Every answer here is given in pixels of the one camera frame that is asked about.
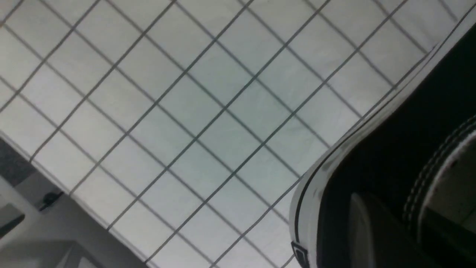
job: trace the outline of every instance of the stitching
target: stitching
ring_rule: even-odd
[[[419,192],[416,193],[416,189],[417,187],[419,186],[420,182],[425,181],[427,179],[427,175],[429,175],[429,172],[426,173],[426,170],[428,168],[431,167],[431,169],[433,169],[433,165],[439,161],[439,159],[441,158],[442,154],[444,151],[446,151],[447,149],[447,146],[449,144],[451,144],[452,142],[454,142],[454,140],[458,137],[456,134],[460,133],[460,130],[465,127],[471,120],[475,119],[476,118],[476,115],[473,115],[471,118],[467,119],[465,122],[463,122],[457,129],[455,129],[446,139],[445,141],[439,146],[438,150],[436,150],[431,159],[427,162],[427,164],[423,167],[422,171],[420,172],[420,174],[418,175],[418,179],[415,181],[415,183],[413,184],[413,187],[407,197],[407,201],[405,202],[405,205],[403,207],[403,213],[402,213],[402,220],[403,221],[406,221],[406,215],[408,214],[408,221],[411,220],[411,214],[412,214],[412,210],[414,209],[415,207],[415,203],[416,203],[416,199],[413,199],[413,205],[412,205],[412,208],[411,208],[411,211],[410,212],[407,212],[408,210],[408,206],[410,205],[411,201],[412,201],[412,197],[417,197],[419,195],[419,192],[421,192],[421,189],[419,188]]]

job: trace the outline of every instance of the grid line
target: grid line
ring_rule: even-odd
[[[245,6],[245,3],[239,1],[242,6]],[[182,4],[179,2],[176,3],[178,8],[182,10],[197,26],[199,26],[209,37],[213,38],[213,34],[202,24],[200,23],[195,16],[193,16]],[[225,47],[220,40],[217,40],[217,45],[225,51],[225,53],[230,56],[245,72],[247,72],[251,77],[255,76],[253,73],[242,61],[240,61],[227,47]],[[288,112],[292,112],[292,109],[274,93],[272,89],[270,89],[264,82],[262,82],[259,77],[256,77],[256,81],[268,92],[273,96]],[[327,148],[330,147],[329,143],[327,143],[316,131],[314,131],[303,119],[301,119],[297,114],[295,118],[301,122],[320,142],[322,142]]]
[[[80,19],[70,28],[70,30],[66,33],[66,35],[61,38],[61,40],[58,42],[58,44],[56,44],[54,46],[54,48],[46,55],[46,57],[40,61],[40,63],[38,64],[38,66],[33,70],[33,72],[28,76],[28,78],[25,80],[25,82],[23,82],[23,84],[20,86],[20,88],[8,99],[8,101],[2,106],[0,107],[0,113],[3,112],[3,110],[5,110],[5,108],[7,108],[7,106],[13,101],[13,99],[15,99],[22,91],[23,89],[26,87],[26,85],[28,84],[28,82],[30,82],[30,80],[33,78],[33,76],[35,76],[35,74],[38,72],[38,70],[40,70],[40,68],[45,64],[45,62],[53,55],[54,52],[56,52],[56,50],[64,43],[64,41],[73,33],[74,29],[81,23],[81,21],[83,21],[83,19],[91,12],[91,10],[93,10],[93,8],[99,3],[100,0],[96,0],[94,1],[94,3],[88,8],[88,10],[86,10],[86,12],[80,17]],[[16,11],[19,7],[20,7],[20,4],[22,4],[23,1],[20,1],[19,2],[19,5],[15,6],[15,8],[13,9],[13,11]],[[6,24],[6,20],[4,21],[4,25],[3,27],[10,33],[13,35],[13,31],[12,29]],[[20,42],[25,45],[29,50],[32,50],[33,48],[25,41],[23,41],[23,39],[20,40]]]
[[[382,3],[380,3],[380,0],[372,0],[376,5],[377,7],[386,15],[388,16],[388,11],[387,9],[382,5]],[[408,33],[401,25],[400,23],[398,23],[394,18],[390,18],[390,23],[393,24],[393,26],[395,26],[403,35],[405,35],[405,37],[408,38],[408,40],[410,40],[410,42],[412,42],[412,44],[414,44],[416,46],[416,48],[418,48],[423,54],[427,54],[428,51],[415,39],[413,38],[413,36],[411,36],[410,33]]]
[[[316,7],[313,3],[309,0],[303,0],[312,10],[316,10]],[[326,15],[320,13],[320,17],[332,28],[336,31],[342,38],[344,38],[354,49],[357,49],[357,45],[343,32],[341,31],[337,25],[335,25]],[[358,50],[358,54],[364,59],[365,62],[383,79],[389,86],[393,86],[393,82],[390,80],[388,76],[384,74],[360,49]]]

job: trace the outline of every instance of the white tile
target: white tile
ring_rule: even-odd
[[[305,1],[293,0],[256,0],[250,8],[284,41],[314,13]]]
[[[386,22],[361,51],[393,83],[423,57],[423,53],[390,22]]]
[[[210,37],[175,5],[150,29],[149,36],[184,68],[211,42]]]
[[[223,104],[227,104],[251,76],[217,44],[214,44],[189,73]]]
[[[143,38],[119,64],[131,79],[155,100],[182,71],[147,39]]]
[[[0,81],[0,107],[2,107],[12,97],[13,91]]]
[[[164,268],[210,267],[210,264],[179,236],[174,236],[149,263]]]
[[[291,208],[291,200],[293,199],[294,192],[296,191],[296,187],[291,189],[289,193],[287,193],[283,199],[281,199],[276,206],[274,207],[282,216],[288,218],[289,217],[289,210]]]
[[[293,254],[289,242],[288,225],[273,212],[266,216],[248,233],[246,237],[278,267],[283,266]]]
[[[112,0],[114,4],[139,27],[145,30],[167,7],[167,0]]]
[[[78,25],[78,30],[106,57],[117,61],[140,33],[106,1],[96,7]]]
[[[462,18],[464,14],[466,14],[466,12],[468,12],[468,10],[475,4],[474,0],[451,0],[445,1],[445,3],[458,18]]]
[[[65,40],[48,62],[85,94],[111,67],[75,33]]]
[[[147,190],[142,200],[169,224],[178,228],[202,203],[169,172]]]
[[[25,1],[8,19],[10,26],[41,56],[46,56],[69,27],[40,1]]]
[[[262,140],[289,116],[288,110],[256,81],[229,109]]]
[[[168,165],[192,140],[192,137],[157,107],[144,117],[131,135],[165,165]]]
[[[270,204],[298,179],[266,148],[261,148],[238,171],[238,175]]]
[[[0,75],[15,89],[21,87],[39,65],[35,57],[7,30],[0,28]]]
[[[244,239],[240,240],[218,263],[226,268],[271,268],[272,266]]]
[[[197,143],[187,149],[171,169],[204,199],[230,175],[230,171]]]
[[[89,98],[126,130],[153,105],[116,70],[106,77]]]
[[[70,117],[63,130],[96,160],[122,136],[115,125],[87,102]]]
[[[36,155],[35,161],[71,190],[94,166],[65,135],[56,133]]]
[[[101,168],[96,168],[72,195],[109,225],[132,203],[134,197]]]
[[[218,104],[186,76],[160,104],[193,134],[198,134],[220,111]]]
[[[46,65],[40,67],[21,93],[58,125],[82,98]]]
[[[150,257],[172,234],[172,230],[140,202],[135,203],[117,221],[113,230],[124,237],[146,258]]]
[[[268,145],[300,175],[327,150],[327,147],[294,117],[270,139]]]
[[[359,54],[355,54],[329,84],[360,114],[365,114],[391,89]]]
[[[268,206],[233,177],[209,202],[241,232],[255,223]]]
[[[179,3],[215,36],[241,9],[236,0],[180,0]]]
[[[69,23],[76,23],[91,7],[94,0],[45,0],[52,8],[61,14]]]
[[[54,127],[24,100],[16,97],[0,113],[0,131],[32,155],[53,133]]]
[[[109,172],[135,194],[140,194],[163,167],[126,137],[102,162]]]
[[[322,83],[288,50],[283,50],[259,75],[259,79],[292,110]]]
[[[302,30],[290,47],[323,78],[327,78],[354,50],[319,16]]]
[[[439,1],[409,1],[393,18],[427,51],[443,40],[455,24]]]
[[[218,41],[254,73],[257,73],[281,48],[278,40],[247,10]]]
[[[385,19],[372,0],[332,0],[321,13],[357,46]]]
[[[227,113],[223,113],[200,140],[232,169],[258,146],[258,141]]]
[[[327,86],[323,86],[297,114],[329,145],[340,139],[359,119]]]
[[[207,206],[202,207],[180,233],[213,260],[238,238],[238,234]]]

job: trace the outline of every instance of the shoe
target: shoe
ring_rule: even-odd
[[[438,267],[445,264],[438,256],[443,246],[461,253],[448,240],[439,241],[440,249],[428,247],[442,226],[454,229],[457,241],[474,234],[455,223],[476,207],[475,22],[471,9],[405,86],[303,176],[289,216],[303,268],[411,267],[412,261]],[[418,257],[397,253],[408,248]]]

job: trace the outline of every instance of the white rubber sole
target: white rubber sole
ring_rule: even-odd
[[[320,201],[332,173],[361,140],[373,132],[407,99],[475,23],[476,10],[473,6],[448,36],[401,83],[404,86],[394,89],[395,93],[387,96],[380,108],[357,123],[306,172],[291,201],[289,230],[291,239],[308,251],[311,268],[317,268],[317,222]]]

